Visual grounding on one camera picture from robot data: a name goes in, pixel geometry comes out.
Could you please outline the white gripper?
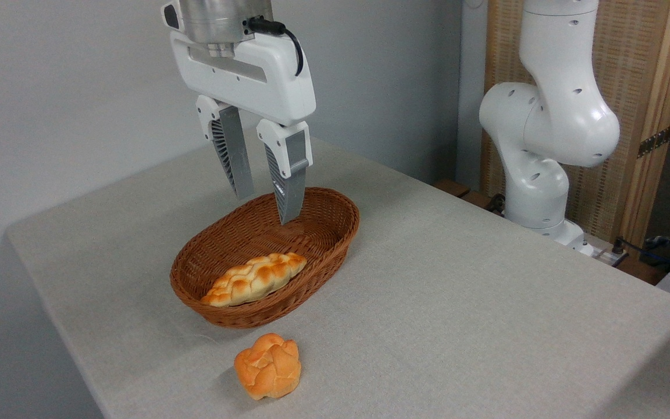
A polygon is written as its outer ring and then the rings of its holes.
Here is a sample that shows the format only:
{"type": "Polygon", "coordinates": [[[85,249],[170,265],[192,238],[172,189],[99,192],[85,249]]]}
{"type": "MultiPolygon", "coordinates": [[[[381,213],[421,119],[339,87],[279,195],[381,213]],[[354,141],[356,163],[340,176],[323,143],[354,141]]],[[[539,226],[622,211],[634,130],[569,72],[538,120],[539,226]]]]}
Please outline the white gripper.
{"type": "Polygon", "coordinates": [[[203,135],[215,148],[237,198],[254,193],[239,107],[265,118],[257,133],[265,144],[281,224],[298,217],[306,168],[313,164],[309,127],[303,121],[314,113],[316,98],[308,64],[295,75],[294,43],[256,34],[237,44],[233,58],[216,58],[181,32],[172,31],[170,42],[184,82],[202,94],[196,107],[203,135]]]}

